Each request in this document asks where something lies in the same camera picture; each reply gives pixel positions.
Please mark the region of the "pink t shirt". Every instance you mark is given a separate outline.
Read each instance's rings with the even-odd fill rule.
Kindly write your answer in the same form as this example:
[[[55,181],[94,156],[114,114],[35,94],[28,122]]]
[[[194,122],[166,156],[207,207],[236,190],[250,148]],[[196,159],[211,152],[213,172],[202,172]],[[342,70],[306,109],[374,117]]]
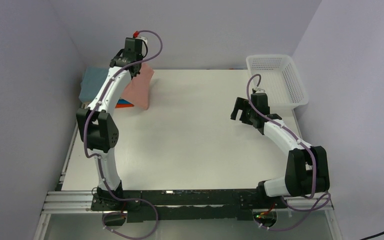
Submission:
[[[125,87],[121,99],[147,110],[150,106],[150,83],[155,71],[147,64],[141,65],[140,74],[135,76]]]

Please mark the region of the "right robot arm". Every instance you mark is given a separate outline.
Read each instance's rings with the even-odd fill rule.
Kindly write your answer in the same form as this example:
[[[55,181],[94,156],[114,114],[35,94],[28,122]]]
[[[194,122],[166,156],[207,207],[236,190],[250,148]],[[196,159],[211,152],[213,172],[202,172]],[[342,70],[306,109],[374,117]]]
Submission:
[[[302,140],[278,114],[271,113],[266,93],[253,93],[248,99],[237,97],[231,120],[236,120],[239,111],[243,124],[253,126],[287,157],[284,176],[259,182],[255,200],[260,207],[269,207],[275,197],[311,197],[329,190],[326,150]]]

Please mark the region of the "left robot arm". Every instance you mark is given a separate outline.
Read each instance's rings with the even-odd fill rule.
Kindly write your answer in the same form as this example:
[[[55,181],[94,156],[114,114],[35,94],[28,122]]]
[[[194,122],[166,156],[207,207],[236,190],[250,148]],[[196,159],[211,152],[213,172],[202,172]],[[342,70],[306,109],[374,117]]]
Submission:
[[[115,162],[119,130],[112,115],[125,87],[141,70],[146,41],[128,37],[124,48],[110,61],[106,79],[86,108],[79,108],[76,120],[87,158],[94,158],[99,182],[96,195],[111,210],[124,203],[122,181]]]

